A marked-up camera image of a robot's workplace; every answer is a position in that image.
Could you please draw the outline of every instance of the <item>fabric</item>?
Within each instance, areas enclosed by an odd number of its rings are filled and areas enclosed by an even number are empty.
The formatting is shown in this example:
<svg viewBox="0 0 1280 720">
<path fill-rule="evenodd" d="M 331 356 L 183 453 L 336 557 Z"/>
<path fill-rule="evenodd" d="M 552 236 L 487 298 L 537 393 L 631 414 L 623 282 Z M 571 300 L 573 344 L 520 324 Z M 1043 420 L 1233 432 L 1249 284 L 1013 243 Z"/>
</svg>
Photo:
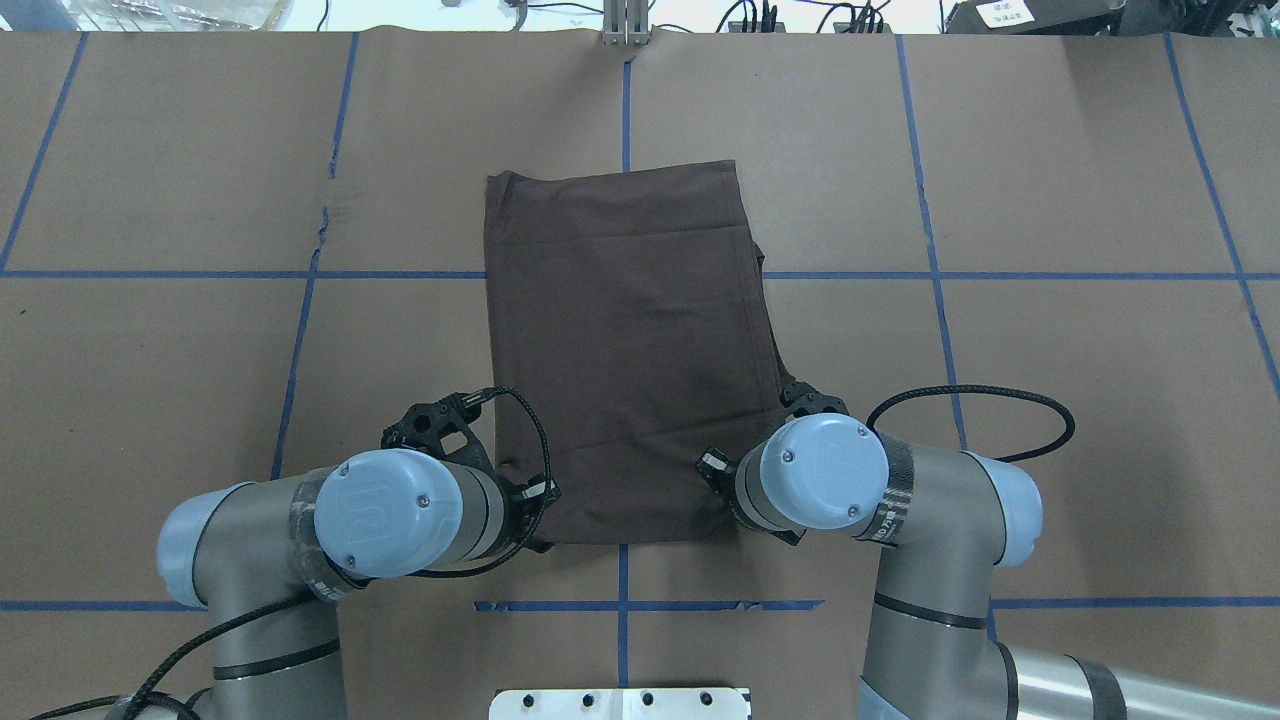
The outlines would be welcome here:
<svg viewBox="0 0 1280 720">
<path fill-rule="evenodd" d="M 485 273 L 494 382 L 541 418 L 564 496 L 540 539 L 698 538 L 731 523 L 695 470 L 740 456 L 780 409 L 777 355 L 732 161 L 544 182 L 489 178 Z M 498 471 L 541 470 L 513 402 Z"/>
</svg>

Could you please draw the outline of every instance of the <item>sticker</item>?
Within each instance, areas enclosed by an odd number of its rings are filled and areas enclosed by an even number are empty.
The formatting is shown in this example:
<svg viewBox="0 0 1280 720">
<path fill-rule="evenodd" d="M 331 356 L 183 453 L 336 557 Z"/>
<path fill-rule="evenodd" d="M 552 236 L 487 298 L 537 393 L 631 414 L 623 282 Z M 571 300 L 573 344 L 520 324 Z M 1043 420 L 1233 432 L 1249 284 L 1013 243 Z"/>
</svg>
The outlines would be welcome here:
<svg viewBox="0 0 1280 720">
<path fill-rule="evenodd" d="M 1023 0 L 1000 0 L 1000 3 L 987 3 L 978 5 L 978 14 L 982 22 L 989 28 L 1020 26 L 1036 22 L 1036 17 L 1027 9 Z"/>
</svg>

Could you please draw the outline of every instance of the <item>white mounting bracket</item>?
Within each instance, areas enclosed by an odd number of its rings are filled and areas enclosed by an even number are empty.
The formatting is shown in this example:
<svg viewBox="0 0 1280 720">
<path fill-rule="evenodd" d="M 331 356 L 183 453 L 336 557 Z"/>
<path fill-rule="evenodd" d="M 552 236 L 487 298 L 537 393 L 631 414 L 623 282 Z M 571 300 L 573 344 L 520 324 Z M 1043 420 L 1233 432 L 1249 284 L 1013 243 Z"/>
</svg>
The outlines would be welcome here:
<svg viewBox="0 0 1280 720">
<path fill-rule="evenodd" d="M 604 0 L 605 45 L 649 44 L 649 0 Z"/>
<path fill-rule="evenodd" d="M 744 688 L 503 691 L 489 720 L 750 720 Z"/>
</svg>

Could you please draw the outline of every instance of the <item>folded cloth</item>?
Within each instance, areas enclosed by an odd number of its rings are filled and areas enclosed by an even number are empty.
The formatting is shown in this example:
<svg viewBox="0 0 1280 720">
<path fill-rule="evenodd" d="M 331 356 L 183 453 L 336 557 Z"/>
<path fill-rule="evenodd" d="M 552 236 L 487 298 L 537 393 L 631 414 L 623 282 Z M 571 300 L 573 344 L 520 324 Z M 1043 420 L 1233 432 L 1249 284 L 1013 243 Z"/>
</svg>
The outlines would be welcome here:
<svg viewBox="0 0 1280 720">
<path fill-rule="evenodd" d="M 553 543 L 698 538 L 730 524 L 695 462 L 741 455 L 787 378 L 733 161 L 613 176 L 489 178 L 494 382 L 525 393 L 564 496 Z M 497 404 L 499 473 L 541 470 L 524 411 Z"/>
</svg>

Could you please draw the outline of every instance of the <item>light blue joint cap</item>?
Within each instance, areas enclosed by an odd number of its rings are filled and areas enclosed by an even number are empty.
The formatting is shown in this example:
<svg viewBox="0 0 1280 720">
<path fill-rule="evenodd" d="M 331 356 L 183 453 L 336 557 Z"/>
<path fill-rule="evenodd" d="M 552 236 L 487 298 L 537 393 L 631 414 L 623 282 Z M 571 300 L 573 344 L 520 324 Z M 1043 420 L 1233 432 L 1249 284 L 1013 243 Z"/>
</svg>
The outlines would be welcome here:
<svg viewBox="0 0 1280 720">
<path fill-rule="evenodd" d="M 229 488 L 197 495 L 173 509 L 160 528 L 156 541 L 156 571 L 164 579 L 169 597 L 187 607 L 207 606 L 196 594 L 196 550 L 205 534 L 205 525 L 218 511 L 227 497 L 244 486 L 239 483 Z"/>
<path fill-rule="evenodd" d="M 1044 528 L 1044 503 L 1039 488 L 1021 468 L 966 452 L 982 465 L 996 488 L 1000 510 L 1005 514 L 1005 555 L 997 568 L 1014 568 L 1027 562 L 1036 552 L 1036 541 Z"/>
<path fill-rule="evenodd" d="M 849 415 L 792 420 L 764 443 L 760 484 L 792 523 L 847 528 L 876 511 L 888 487 L 888 456 L 876 433 Z"/>
<path fill-rule="evenodd" d="M 873 691 L 867 680 L 858 678 L 858 720 L 910 720 Z"/>
<path fill-rule="evenodd" d="M 371 450 L 339 465 L 316 496 L 316 538 L 329 560 L 366 578 L 416 573 L 462 525 L 462 491 L 439 460 Z"/>
</svg>

